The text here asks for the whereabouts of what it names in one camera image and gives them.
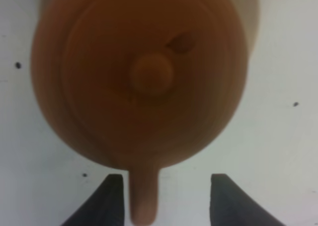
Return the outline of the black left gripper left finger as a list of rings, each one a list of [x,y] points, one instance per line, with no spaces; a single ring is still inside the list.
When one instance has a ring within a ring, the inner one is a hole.
[[[109,174],[87,201],[63,225],[123,226],[123,176],[121,174]]]

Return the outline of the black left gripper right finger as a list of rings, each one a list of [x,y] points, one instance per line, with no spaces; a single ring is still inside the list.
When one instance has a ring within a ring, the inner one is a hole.
[[[212,226],[282,226],[226,174],[212,174],[210,193]]]

